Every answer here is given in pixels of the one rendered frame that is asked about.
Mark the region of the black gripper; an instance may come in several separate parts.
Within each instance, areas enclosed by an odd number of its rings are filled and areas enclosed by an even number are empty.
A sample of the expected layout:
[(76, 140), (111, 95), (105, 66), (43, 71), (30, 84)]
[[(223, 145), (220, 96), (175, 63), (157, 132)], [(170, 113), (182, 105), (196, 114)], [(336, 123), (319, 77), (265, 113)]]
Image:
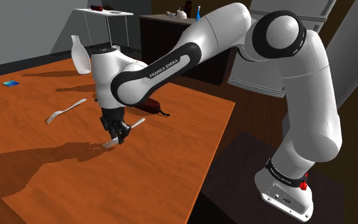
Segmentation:
[[(124, 107), (118, 107), (114, 109), (101, 108), (102, 116), (100, 121), (105, 131), (109, 132), (111, 139), (114, 139), (117, 135), (118, 143), (122, 144), (124, 139), (129, 135), (131, 126), (124, 122), (125, 109)], [(112, 125), (112, 122), (118, 122), (116, 124), (116, 131)]]

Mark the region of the grey refrigerator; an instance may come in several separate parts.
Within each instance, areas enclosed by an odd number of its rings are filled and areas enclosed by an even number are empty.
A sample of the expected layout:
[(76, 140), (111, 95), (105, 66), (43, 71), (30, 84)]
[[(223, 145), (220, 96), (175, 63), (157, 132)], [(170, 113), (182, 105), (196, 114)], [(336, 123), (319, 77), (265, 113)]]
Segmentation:
[[(319, 32), (336, 0), (252, 0), (250, 13), (254, 20), (277, 10), (289, 10), (301, 19), (308, 30)], [(273, 97), (285, 96), (278, 67), (274, 62), (248, 62), (236, 55), (228, 83)]]

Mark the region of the dark robot stand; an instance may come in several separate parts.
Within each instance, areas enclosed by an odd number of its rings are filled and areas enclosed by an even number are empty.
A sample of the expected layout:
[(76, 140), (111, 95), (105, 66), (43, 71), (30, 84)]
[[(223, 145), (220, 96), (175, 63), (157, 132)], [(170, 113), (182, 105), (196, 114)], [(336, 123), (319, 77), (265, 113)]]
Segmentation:
[(314, 210), (302, 223), (261, 198), (254, 176), (275, 148), (241, 132), (211, 164), (188, 224), (345, 224), (345, 188), (310, 170)]

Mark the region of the dark red oblong object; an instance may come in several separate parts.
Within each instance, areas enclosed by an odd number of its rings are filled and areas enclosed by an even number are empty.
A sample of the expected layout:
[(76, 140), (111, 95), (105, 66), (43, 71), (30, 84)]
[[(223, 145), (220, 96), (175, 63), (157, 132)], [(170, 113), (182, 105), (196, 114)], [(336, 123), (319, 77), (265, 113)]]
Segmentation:
[(160, 103), (152, 98), (148, 98), (144, 102), (139, 103), (138, 105), (135, 106), (135, 108), (145, 111), (147, 113), (151, 113), (151, 114), (159, 114), (160, 113), (164, 116), (170, 116), (170, 114), (164, 113), (161, 109)]

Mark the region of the orange wooden table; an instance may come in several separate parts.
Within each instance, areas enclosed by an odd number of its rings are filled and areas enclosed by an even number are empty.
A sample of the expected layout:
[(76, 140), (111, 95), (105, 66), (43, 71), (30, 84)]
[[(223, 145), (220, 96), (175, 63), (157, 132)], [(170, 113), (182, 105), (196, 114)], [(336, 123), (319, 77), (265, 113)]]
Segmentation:
[(0, 76), (0, 224), (186, 224), (234, 104), (169, 83), (104, 148), (94, 88), (68, 59)]

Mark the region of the dark wooden cabinet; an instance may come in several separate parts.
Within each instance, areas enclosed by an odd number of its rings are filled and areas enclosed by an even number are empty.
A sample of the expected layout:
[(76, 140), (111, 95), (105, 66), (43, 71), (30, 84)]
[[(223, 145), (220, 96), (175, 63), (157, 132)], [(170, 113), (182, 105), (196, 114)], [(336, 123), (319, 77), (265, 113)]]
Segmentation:
[[(195, 16), (178, 19), (165, 14), (141, 15), (142, 61), (151, 64), (168, 53), (179, 40), (182, 32), (195, 23)], [(188, 84), (190, 79), (220, 86), (228, 81), (235, 58), (235, 49), (230, 48), (202, 62), (193, 69), (172, 80), (178, 85)]]

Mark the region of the white vase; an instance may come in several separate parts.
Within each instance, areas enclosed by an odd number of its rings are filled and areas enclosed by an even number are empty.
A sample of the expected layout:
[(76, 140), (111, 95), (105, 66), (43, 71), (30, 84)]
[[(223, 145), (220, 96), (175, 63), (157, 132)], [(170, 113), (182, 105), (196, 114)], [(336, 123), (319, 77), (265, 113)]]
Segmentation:
[(74, 63), (74, 66), (79, 74), (89, 74), (91, 73), (91, 63), (88, 52), (81, 44), (78, 35), (71, 35), (72, 39), (72, 48), (71, 48), (71, 57)]

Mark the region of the white side table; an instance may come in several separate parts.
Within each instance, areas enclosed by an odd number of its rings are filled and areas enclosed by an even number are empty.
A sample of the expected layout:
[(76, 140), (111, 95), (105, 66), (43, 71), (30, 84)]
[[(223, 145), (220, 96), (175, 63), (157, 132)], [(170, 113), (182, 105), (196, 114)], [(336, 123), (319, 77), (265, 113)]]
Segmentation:
[(107, 32), (107, 38), (110, 44), (110, 47), (113, 47), (113, 42), (111, 39), (111, 30), (110, 30), (110, 25), (109, 25), (109, 17), (124, 17), (125, 19), (125, 31), (126, 31), (126, 40), (127, 40), (127, 47), (129, 48), (129, 39), (128, 39), (128, 25), (127, 25), (127, 17), (128, 16), (134, 16), (133, 13), (129, 13), (129, 12), (125, 12), (125, 11), (117, 11), (117, 10), (105, 10), (103, 7), (101, 6), (93, 6), (94, 8), (96, 8), (97, 10), (94, 10), (92, 8), (76, 8), (75, 11), (80, 11), (83, 13), (84, 15), (84, 19), (85, 19), (85, 23), (86, 23), (86, 29), (87, 29), (87, 33), (89, 33), (89, 29), (88, 29), (88, 24), (87, 24), (87, 20), (86, 20), (86, 13), (90, 13), (90, 14), (94, 14), (94, 15), (100, 15), (104, 17), (105, 23), (106, 23), (106, 32)]

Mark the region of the silver fork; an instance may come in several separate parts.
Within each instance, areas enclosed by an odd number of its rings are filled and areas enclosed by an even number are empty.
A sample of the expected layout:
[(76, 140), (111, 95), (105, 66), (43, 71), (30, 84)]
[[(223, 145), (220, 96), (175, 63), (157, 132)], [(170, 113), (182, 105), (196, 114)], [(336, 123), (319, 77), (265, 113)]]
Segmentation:
[(46, 119), (45, 123), (49, 124), (51, 123), (57, 116), (61, 115), (62, 113), (65, 113), (69, 110), (71, 110), (72, 108), (75, 108), (76, 106), (80, 105), (81, 103), (87, 101), (87, 99), (81, 99), (78, 102), (75, 102), (73, 105), (69, 106), (68, 108), (64, 109), (64, 110), (59, 110), (59, 111), (55, 111), (54, 113), (52, 113), (50, 115), (49, 118)]
[[(140, 124), (141, 124), (142, 122), (144, 122), (144, 121), (145, 121), (145, 118), (141, 118), (140, 120), (136, 121), (133, 125), (130, 125), (130, 126), (131, 126), (131, 131), (132, 131), (133, 128), (136, 128), (136, 126), (140, 125)], [(118, 122), (112, 122), (112, 125), (113, 125), (115, 131), (116, 131), (116, 124), (117, 124), (117, 123), (118, 123)], [(116, 137), (115, 137), (114, 139), (111, 139), (111, 140), (109, 140), (108, 142), (103, 143), (102, 146), (103, 146), (104, 148), (109, 148), (109, 147), (112, 147), (112, 146), (114, 146), (114, 145), (116, 145), (116, 144), (119, 144), (119, 143), (118, 143), (118, 137), (117, 137), (117, 135), (116, 135)]]

